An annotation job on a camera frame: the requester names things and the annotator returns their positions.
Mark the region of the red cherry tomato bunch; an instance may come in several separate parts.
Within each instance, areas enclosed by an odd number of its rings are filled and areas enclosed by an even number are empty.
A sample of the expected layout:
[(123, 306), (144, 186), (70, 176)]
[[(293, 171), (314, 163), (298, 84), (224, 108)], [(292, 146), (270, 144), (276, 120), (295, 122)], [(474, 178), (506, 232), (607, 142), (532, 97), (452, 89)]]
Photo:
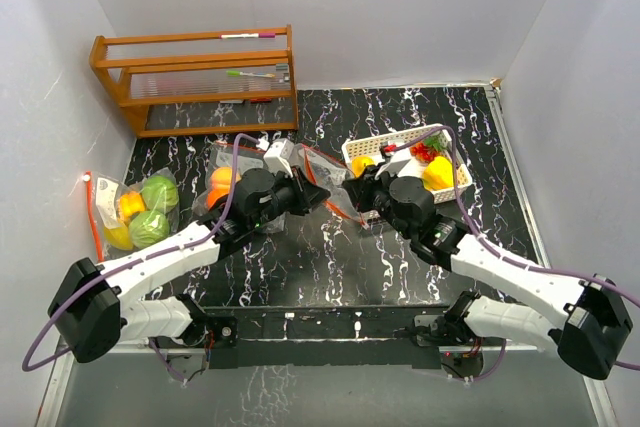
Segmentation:
[(437, 136), (431, 136), (409, 148), (411, 155), (421, 163), (429, 164), (445, 152), (445, 147)]

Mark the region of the yellow banana bunch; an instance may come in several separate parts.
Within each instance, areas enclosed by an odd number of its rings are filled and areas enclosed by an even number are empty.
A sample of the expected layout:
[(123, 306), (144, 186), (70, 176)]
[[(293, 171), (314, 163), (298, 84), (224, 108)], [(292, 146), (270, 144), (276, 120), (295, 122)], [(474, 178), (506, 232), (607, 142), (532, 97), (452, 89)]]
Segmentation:
[(424, 187), (430, 191), (452, 188), (454, 184), (452, 163), (446, 157), (434, 157), (422, 172), (422, 181)]

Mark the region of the orange fruit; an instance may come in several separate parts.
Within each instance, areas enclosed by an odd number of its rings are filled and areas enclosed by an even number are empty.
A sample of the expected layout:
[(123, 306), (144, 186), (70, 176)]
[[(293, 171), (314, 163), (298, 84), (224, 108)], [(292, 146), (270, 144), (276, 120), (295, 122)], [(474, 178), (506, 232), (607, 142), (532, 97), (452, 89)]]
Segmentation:
[(233, 179), (239, 181), (241, 179), (241, 175), (236, 173), (234, 176), (233, 170), (230, 166), (218, 167), (209, 177), (209, 186), (211, 189), (226, 188), (230, 190)]

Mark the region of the light green cabbage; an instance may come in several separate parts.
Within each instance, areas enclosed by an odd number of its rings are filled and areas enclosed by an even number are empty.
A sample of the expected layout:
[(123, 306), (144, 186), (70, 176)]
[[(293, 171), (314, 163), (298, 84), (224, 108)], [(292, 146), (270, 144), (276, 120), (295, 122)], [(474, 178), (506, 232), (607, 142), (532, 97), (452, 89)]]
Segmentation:
[(163, 214), (171, 212), (179, 203), (179, 193), (175, 182), (163, 175), (147, 178), (142, 183), (140, 194), (149, 210)]

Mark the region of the dark green cabbage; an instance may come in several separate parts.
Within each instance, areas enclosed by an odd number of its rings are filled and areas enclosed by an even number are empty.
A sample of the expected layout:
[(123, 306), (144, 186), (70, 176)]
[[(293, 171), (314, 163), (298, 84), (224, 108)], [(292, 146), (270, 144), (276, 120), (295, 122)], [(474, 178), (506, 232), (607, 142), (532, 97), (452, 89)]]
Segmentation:
[(165, 214), (156, 210), (139, 213), (129, 224), (129, 237), (138, 249), (150, 247), (170, 234), (170, 224)]

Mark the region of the yellow bell pepper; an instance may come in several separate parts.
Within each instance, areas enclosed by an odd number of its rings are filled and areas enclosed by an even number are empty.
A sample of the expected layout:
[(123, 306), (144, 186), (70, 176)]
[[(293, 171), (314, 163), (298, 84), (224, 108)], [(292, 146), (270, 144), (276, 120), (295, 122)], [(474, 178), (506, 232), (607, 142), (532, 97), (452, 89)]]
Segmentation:
[(129, 224), (135, 216), (145, 212), (147, 207), (140, 193), (130, 191), (123, 193), (117, 201), (117, 210), (120, 220)]

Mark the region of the clear red zip bag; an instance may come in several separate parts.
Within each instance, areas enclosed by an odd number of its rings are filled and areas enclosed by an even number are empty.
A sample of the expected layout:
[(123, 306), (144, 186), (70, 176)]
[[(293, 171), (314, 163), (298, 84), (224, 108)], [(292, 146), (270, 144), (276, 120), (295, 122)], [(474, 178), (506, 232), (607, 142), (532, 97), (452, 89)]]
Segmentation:
[(94, 171), (86, 172), (82, 180), (100, 262), (153, 246), (177, 232), (180, 197), (169, 169), (131, 185)]

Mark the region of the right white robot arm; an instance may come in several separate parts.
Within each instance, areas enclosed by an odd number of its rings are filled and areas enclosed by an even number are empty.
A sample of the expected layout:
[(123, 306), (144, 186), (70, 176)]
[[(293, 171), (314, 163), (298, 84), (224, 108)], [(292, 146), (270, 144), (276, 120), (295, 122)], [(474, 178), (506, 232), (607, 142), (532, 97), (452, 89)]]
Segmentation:
[(377, 212), (422, 261), (514, 298), (509, 304), (476, 292), (461, 294), (442, 320), (453, 341), (493, 337), (553, 350), (595, 380), (607, 379), (618, 365), (633, 322), (629, 297), (609, 279), (545, 269), (499, 249), (470, 223), (439, 214), (418, 178), (368, 167), (342, 186), (357, 211)]

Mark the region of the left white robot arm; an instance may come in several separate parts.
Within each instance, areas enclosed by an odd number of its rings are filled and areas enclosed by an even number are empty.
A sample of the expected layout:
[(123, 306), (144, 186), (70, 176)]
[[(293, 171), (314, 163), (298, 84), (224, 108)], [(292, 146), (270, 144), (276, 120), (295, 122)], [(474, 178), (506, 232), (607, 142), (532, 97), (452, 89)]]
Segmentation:
[(99, 265), (87, 258), (74, 263), (48, 315), (80, 363), (124, 341), (166, 337), (198, 345), (210, 330), (208, 314), (186, 294), (154, 301), (147, 294), (231, 256), (267, 223), (286, 213), (304, 216), (329, 196), (300, 169), (287, 176), (252, 168), (214, 208), (177, 234)]

